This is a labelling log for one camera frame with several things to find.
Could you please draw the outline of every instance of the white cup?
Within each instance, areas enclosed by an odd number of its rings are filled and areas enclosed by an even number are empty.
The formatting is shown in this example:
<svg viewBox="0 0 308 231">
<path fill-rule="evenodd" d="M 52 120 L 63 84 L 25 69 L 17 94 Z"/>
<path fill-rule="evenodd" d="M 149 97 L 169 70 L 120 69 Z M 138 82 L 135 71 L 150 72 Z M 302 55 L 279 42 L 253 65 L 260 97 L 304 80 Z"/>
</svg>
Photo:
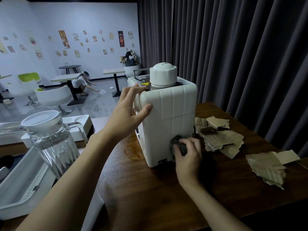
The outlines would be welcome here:
<svg viewBox="0 0 308 231">
<path fill-rule="evenodd" d="M 12 103 L 12 101 L 11 101 L 11 100 L 9 100 L 9 99 L 6 99 L 6 100 L 3 100 L 3 103 L 5 103 L 6 105 L 8 105 L 8 104 L 11 104 L 11 103 Z"/>
</svg>

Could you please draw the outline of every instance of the gray floor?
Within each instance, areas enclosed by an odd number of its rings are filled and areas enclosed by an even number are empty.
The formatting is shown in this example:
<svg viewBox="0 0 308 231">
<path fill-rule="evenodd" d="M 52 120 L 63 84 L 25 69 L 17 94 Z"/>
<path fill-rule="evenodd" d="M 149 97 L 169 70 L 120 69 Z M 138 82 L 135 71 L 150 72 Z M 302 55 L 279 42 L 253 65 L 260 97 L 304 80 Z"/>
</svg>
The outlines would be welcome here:
<svg viewBox="0 0 308 231">
<path fill-rule="evenodd" d="M 118 78 L 120 90 L 123 87 L 127 86 L 126 78 Z M 92 83 L 96 83 L 97 86 L 93 86 L 97 90 L 105 90 L 105 94 L 101 94 L 98 92 L 93 92 L 87 90 L 86 92 L 89 93 L 85 102 L 83 104 L 78 105 L 70 105 L 67 104 L 61 105 L 63 109 L 71 109 L 72 112 L 67 115 L 66 117 L 71 116 L 78 116 L 78 115 L 90 115 L 91 118 L 98 118 L 98 117 L 108 117 L 110 116 L 111 112 L 113 111 L 114 107 L 119 101 L 119 97 L 112 97 L 112 92 L 116 91 L 116 86 L 114 79 L 105 79 L 105 80 L 98 80 L 93 81 Z M 10 97 L 9 92 L 3 92 L 3 97 Z M 34 113 L 54 109 L 58 110 L 55 107 L 45 107 L 41 104 L 32 105 L 32 106 L 24 106 L 29 101 L 27 97 L 15 97 L 12 100 L 12 104 L 5 105 L 4 103 L 0 103 L 0 123 L 3 122 L 13 122 L 13 121 L 21 121 L 29 115 Z"/>
</svg>

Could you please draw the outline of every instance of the chair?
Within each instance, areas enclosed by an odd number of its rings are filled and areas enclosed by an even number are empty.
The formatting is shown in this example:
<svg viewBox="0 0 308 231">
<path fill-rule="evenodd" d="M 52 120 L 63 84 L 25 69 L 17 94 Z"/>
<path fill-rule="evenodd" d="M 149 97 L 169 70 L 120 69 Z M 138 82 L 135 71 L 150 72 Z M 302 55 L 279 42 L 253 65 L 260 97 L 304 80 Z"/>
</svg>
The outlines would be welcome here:
<svg viewBox="0 0 308 231">
<path fill-rule="evenodd" d="M 71 90 L 67 85 L 52 89 L 43 90 L 41 88 L 35 89 L 38 101 L 44 106 L 58 106 L 60 115 L 66 116 L 72 112 L 72 110 L 63 110 L 61 108 L 62 104 L 69 102 L 72 98 Z"/>
<path fill-rule="evenodd" d="M 37 89 L 39 86 L 35 82 L 35 80 L 31 80 L 29 82 L 23 82 L 23 83 L 7 83 L 7 88 L 9 92 L 13 96 L 27 96 L 29 99 L 29 102 L 25 104 L 24 106 L 34 105 L 38 104 L 38 102 L 35 102 L 31 99 L 30 95 L 34 94 L 34 90 Z"/>
<path fill-rule="evenodd" d="M 137 65 L 137 66 L 125 66 L 124 70 L 125 70 L 126 77 L 128 77 L 128 78 L 129 77 L 133 77 L 134 76 L 134 72 L 133 72 L 134 69 L 141 69 L 141 66 L 140 65 Z M 141 73 L 141 71 L 136 71 L 135 72 L 136 76 L 138 76 L 140 73 Z"/>
<path fill-rule="evenodd" d="M 41 78 L 38 73 L 32 72 L 32 73 L 22 73 L 18 75 L 18 78 L 22 82 L 29 82 L 31 80 L 35 80 L 37 83 L 41 82 Z"/>
</svg>

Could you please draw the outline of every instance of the glass pitcher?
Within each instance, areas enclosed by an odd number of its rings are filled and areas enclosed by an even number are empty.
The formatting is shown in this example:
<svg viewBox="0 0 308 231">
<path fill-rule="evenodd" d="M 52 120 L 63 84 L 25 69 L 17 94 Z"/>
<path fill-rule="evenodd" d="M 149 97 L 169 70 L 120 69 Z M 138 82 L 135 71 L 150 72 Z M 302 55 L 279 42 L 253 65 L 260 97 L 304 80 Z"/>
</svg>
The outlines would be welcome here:
<svg viewBox="0 0 308 231">
<path fill-rule="evenodd" d="M 57 179 L 60 179 L 79 156 L 70 129 L 77 127 L 84 142 L 88 143 L 82 124 L 63 123 L 60 113 L 56 110 L 33 114 L 22 120 L 20 127 L 30 135 L 33 146 L 40 151 L 42 158 Z"/>
</svg>

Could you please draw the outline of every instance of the white table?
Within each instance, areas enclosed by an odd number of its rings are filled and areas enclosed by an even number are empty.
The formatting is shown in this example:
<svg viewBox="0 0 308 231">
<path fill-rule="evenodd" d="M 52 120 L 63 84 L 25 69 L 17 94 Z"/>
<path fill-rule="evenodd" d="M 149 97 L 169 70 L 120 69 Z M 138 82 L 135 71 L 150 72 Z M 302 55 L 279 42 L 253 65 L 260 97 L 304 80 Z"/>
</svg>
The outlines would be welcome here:
<svg viewBox="0 0 308 231">
<path fill-rule="evenodd" d="M 9 75 L 5 75 L 5 76 L 0 76 L 0 79 L 3 79 L 3 78 L 7 78 L 7 77 L 10 77 L 12 76 L 11 74 Z M 0 93 L 0 103 L 3 103 L 3 100 L 6 100 L 6 99 L 14 99 L 14 97 L 3 97 L 2 94 Z"/>
<path fill-rule="evenodd" d="M 121 91 L 119 89 L 119 84 L 118 84 L 118 79 L 116 77 L 116 74 L 118 73 L 125 73 L 125 69 L 124 68 L 117 68 L 117 69 L 104 69 L 103 74 L 113 74 L 113 77 L 115 79 L 115 87 L 116 87 L 116 91 L 112 93 L 112 97 L 117 97 L 121 95 Z"/>
<path fill-rule="evenodd" d="M 86 98 L 78 98 L 76 93 L 73 89 L 72 80 L 78 79 L 81 76 L 81 73 L 72 73 L 72 74 L 62 74 L 58 75 L 54 79 L 50 80 L 50 82 L 61 82 L 61 81 L 67 81 L 67 86 L 70 88 L 71 93 L 73 95 L 73 100 L 67 104 L 69 105 L 75 105 L 75 104 L 83 104 Z"/>
</svg>

